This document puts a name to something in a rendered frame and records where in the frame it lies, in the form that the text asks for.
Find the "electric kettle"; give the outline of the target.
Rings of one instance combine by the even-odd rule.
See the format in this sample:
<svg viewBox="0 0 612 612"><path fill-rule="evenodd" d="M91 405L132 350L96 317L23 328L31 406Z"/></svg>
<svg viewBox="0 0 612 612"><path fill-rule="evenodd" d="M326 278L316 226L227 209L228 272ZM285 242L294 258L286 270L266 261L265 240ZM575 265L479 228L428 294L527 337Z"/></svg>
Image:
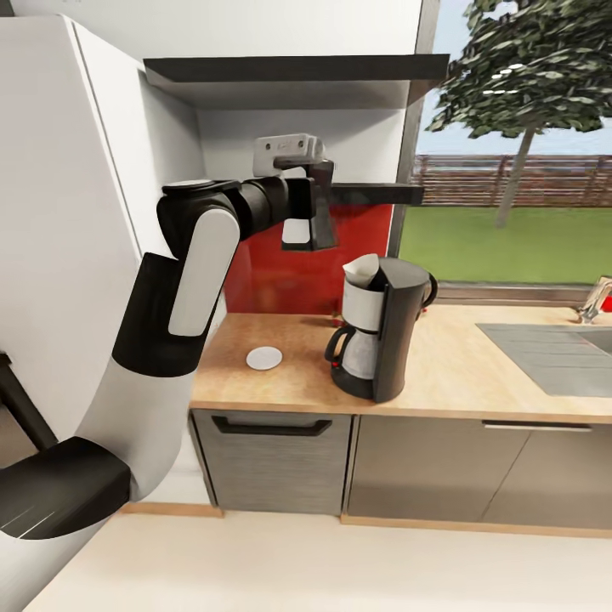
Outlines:
<svg viewBox="0 0 612 612"><path fill-rule="evenodd" d="M432 283L432 292L430 293L427 301L425 302L424 302L424 296L422 296L421 311L425 311L425 308L433 303L437 295L437 292L438 292L438 285L437 285L436 279L431 274L429 274L429 282Z"/></svg>

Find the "saucer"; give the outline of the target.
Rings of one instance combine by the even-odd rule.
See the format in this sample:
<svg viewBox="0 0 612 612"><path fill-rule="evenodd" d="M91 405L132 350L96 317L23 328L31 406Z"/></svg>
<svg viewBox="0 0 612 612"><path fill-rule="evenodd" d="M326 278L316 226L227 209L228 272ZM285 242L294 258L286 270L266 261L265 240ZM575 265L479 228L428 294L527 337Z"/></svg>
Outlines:
<svg viewBox="0 0 612 612"><path fill-rule="evenodd" d="M282 353L273 347L260 347L252 350L246 357L246 361L250 367L259 370L269 369L280 364Z"/></svg>

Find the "bottle of coffee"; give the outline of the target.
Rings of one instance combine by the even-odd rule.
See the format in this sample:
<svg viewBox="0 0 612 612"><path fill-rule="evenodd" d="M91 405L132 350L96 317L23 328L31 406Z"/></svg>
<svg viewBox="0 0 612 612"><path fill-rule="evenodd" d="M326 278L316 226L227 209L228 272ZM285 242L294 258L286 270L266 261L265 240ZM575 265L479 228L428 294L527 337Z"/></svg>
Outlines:
<svg viewBox="0 0 612 612"><path fill-rule="evenodd" d="M331 190L334 162L325 159L320 164L285 164L280 166L285 178L313 178L320 186L316 199L316 215L311 219L287 218L281 239L283 252L325 251L337 245L329 213L329 193Z"/></svg>

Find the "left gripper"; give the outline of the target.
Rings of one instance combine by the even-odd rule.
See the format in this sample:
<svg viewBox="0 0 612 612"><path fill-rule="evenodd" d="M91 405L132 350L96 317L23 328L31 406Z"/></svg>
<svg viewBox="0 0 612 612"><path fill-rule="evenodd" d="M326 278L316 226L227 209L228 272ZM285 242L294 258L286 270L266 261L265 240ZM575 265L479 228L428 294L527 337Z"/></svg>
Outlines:
<svg viewBox="0 0 612 612"><path fill-rule="evenodd" d="M287 218L311 219L316 215L320 186L313 178L252 178L243 184L257 186L268 199L270 218L266 229Z"/></svg>

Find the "paper coffee filter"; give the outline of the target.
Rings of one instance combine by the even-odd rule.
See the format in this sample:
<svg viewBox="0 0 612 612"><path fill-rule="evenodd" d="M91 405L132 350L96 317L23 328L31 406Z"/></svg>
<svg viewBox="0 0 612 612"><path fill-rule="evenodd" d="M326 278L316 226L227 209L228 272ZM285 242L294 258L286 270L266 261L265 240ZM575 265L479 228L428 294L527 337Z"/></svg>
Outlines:
<svg viewBox="0 0 612 612"><path fill-rule="evenodd" d="M352 286L357 287L359 291L366 289L369 282L377 275L377 268L379 267L377 260L376 255L366 254L343 266Z"/></svg>

